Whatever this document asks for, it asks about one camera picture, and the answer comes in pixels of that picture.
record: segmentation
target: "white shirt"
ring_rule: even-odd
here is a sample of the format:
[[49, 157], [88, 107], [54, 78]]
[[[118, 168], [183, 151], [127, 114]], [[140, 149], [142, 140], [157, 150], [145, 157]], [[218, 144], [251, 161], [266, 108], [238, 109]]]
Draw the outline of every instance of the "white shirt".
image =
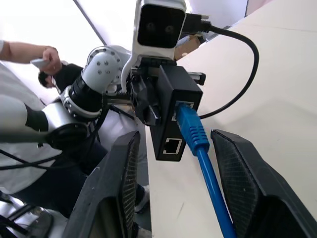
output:
[[[0, 40], [0, 52], [2, 49], [3, 40]], [[19, 99], [34, 110], [41, 110], [44, 107], [40, 99], [1, 63], [0, 94]], [[0, 149], [27, 162], [35, 162], [61, 153], [61, 151], [52, 149], [47, 144], [41, 148], [37, 148], [37, 143], [0, 143]], [[54, 161], [50, 161], [41, 165], [50, 166], [53, 162]], [[0, 154], [0, 166], [16, 164], [20, 163]], [[0, 190], [6, 194], [19, 192], [34, 183], [44, 173], [45, 170], [34, 167], [0, 171]]]

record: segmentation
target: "black power cable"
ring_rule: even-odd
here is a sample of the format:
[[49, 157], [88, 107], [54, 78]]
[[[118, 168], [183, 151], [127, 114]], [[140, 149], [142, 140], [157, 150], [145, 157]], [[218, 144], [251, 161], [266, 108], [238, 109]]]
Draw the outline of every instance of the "black power cable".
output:
[[44, 169], [44, 170], [60, 170], [60, 169], [68, 169], [68, 168], [72, 168], [74, 166], [77, 166], [78, 164], [80, 164], [90, 153], [93, 145], [94, 145], [94, 142], [95, 142], [95, 139], [96, 139], [96, 136], [98, 134], [98, 130], [101, 128], [102, 124], [104, 123], [105, 119], [106, 119], [106, 116], [108, 114], [108, 111], [109, 111], [109, 106], [105, 103], [103, 103], [103, 110], [100, 114], [100, 117], [98, 118], [97, 120], [97, 123], [96, 123], [96, 127], [94, 129], [94, 131], [90, 134], [89, 137], [87, 137], [82, 143], [85, 143], [87, 140], [91, 139], [91, 143], [89, 145], [89, 148], [87, 150], [87, 152], [81, 157], [81, 159], [79, 160], [78, 163], [75, 163], [74, 165], [69, 165], [69, 166], [56, 166], [56, 167], [48, 167], [48, 166], [40, 166], [39, 164], [43, 164], [43, 163], [46, 163], [48, 161], [52, 161], [52, 160], [56, 160], [56, 159], [60, 159], [61, 157], [63, 157], [63, 155], [67, 155], [67, 153], [69, 153], [70, 151], [73, 151], [75, 149], [77, 149], [79, 146], [82, 145], [82, 143], [80, 143], [78, 146], [74, 147], [74, 148], [71, 148], [70, 150], [68, 150], [67, 152], [63, 152], [57, 156], [54, 156], [52, 158], [48, 158], [48, 159], [44, 159], [44, 160], [39, 160], [39, 161], [36, 161], [36, 162], [27, 162], [25, 160], [22, 160], [14, 155], [11, 155], [3, 150], [0, 149], [0, 154], [3, 154], [5, 156], [8, 156], [20, 163], [22, 163], [21, 165], [11, 165], [11, 166], [0, 166], [0, 171], [3, 171], [3, 170], [13, 170], [13, 169], [21, 169], [21, 168], [25, 168], [25, 167], [35, 167], [35, 168], [38, 168], [38, 169]]
[[240, 35], [239, 33], [233, 32], [233, 31], [228, 31], [225, 29], [221, 29], [215, 26], [212, 26], [210, 22], [207, 21], [202, 21], [201, 22], [202, 26], [204, 29], [208, 29], [208, 31], [212, 31], [214, 33], [217, 33], [219, 35], [224, 35], [224, 36], [228, 36], [234, 39], [237, 39], [239, 41], [242, 41], [244, 43], [246, 43], [252, 50], [253, 54], [254, 54], [254, 63], [253, 63], [253, 67], [252, 67], [252, 71], [250, 74], [250, 77], [246, 83], [246, 85], [243, 87], [243, 89], [240, 91], [240, 93], [238, 93], [237, 96], [235, 96], [230, 102], [228, 102], [226, 105], [224, 105], [223, 107], [211, 112], [211, 113], [207, 113], [205, 115], [200, 116], [201, 119], [205, 119], [205, 118], [209, 118], [212, 117], [218, 113], [221, 113], [222, 111], [226, 110], [227, 108], [229, 108], [230, 106], [232, 106], [232, 104], [234, 104], [235, 102], [237, 102], [244, 94], [245, 92], [248, 90], [248, 88], [251, 86], [254, 77], [256, 76], [257, 70], [258, 70], [258, 66], [259, 66], [259, 51], [258, 48], [256, 47], [256, 45], [247, 37]]

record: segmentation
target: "hand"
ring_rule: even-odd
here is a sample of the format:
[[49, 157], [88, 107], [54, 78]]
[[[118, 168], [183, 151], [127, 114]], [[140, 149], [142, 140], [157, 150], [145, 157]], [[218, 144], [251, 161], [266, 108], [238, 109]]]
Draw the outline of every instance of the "hand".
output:
[[41, 68], [40, 71], [43, 71], [48, 75], [55, 75], [61, 70], [62, 65], [58, 56], [58, 52], [55, 48], [47, 47], [43, 51], [43, 59], [49, 61], [50, 63], [47, 66]]

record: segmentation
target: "camera lens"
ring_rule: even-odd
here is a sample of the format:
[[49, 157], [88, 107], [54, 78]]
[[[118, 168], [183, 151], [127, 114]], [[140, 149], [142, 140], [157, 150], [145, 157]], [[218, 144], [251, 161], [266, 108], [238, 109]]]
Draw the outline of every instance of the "camera lens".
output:
[[154, 33], [155, 32], [155, 25], [153, 22], [147, 24], [147, 31]]
[[174, 33], [174, 27], [173, 26], [166, 26], [165, 32], [167, 34], [173, 34]]

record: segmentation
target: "person's arm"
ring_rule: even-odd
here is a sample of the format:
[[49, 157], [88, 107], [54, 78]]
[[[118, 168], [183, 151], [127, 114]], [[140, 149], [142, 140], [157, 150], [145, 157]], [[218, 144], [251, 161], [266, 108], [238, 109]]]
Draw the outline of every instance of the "person's arm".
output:
[[49, 64], [41, 68], [41, 71], [53, 75], [61, 69], [58, 52], [54, 47], [0, 40], [0, 60], [30, 63], [31, 60], [39, 58], [49, 61]]
[[31, 60], [42, 58], [43, 52], [50, 46], [37, 46], [22, 42], [3, 42], [0, 60], [15, 63], [30, 63]]

